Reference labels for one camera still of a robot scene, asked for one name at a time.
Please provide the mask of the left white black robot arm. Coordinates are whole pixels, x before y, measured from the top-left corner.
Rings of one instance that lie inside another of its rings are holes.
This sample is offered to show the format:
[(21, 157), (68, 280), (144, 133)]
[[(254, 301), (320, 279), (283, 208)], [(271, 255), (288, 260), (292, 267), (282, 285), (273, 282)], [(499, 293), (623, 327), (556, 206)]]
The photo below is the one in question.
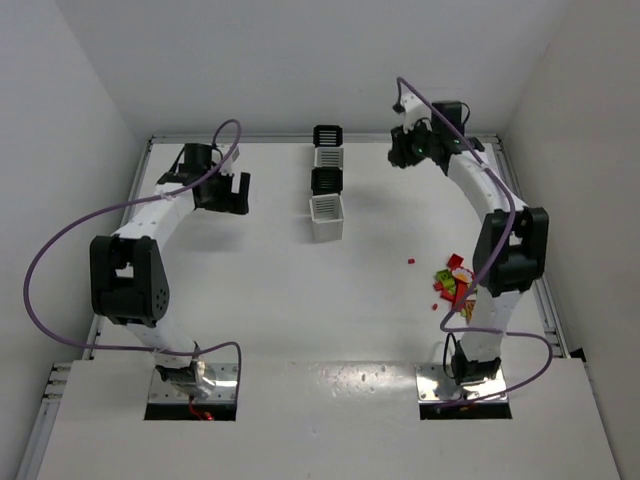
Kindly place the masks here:
[(149, 348), (162, 381), (192, 400), (215, 388), (199, 346), (168, 314), (170, 288), (162, 250), (195, 210), (234, 215), (249, 211), (250, 176), (235, 175), (238, 148), (189, 143), (156, 182), (154, 201), (110, 236), (90, 244), (94, 312), (129, 330)]

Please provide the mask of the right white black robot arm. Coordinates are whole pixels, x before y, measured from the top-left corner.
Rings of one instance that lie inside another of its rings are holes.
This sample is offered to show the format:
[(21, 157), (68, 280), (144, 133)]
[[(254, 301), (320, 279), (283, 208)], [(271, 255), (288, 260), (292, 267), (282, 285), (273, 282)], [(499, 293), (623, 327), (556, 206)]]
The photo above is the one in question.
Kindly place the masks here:
[(545, 267), (549, 215), (519, 199), (499, 178), (475, 137), (464, 134), (460, 101), (396, 101), (402, 123), (391, 131), (389, 162), (398, 168), (432, 160), (464, 193), (482, 222), (473, 254), (475, 309), (447, 364), (458, 385), (494, 378), (512, 312)]

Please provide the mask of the orange lego plate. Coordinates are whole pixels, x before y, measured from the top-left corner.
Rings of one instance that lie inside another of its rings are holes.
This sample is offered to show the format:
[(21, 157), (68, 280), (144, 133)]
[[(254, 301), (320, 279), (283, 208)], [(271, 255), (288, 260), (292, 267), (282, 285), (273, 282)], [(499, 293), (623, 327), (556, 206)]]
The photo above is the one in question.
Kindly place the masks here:
[(469, 323), (472, 319), (473, 310), (475, 308), (476, 301), (475, 300), (466, 300), (464, 304), (464, 309), (462, 313), (464, 314), (464, 318), (467, 323)]

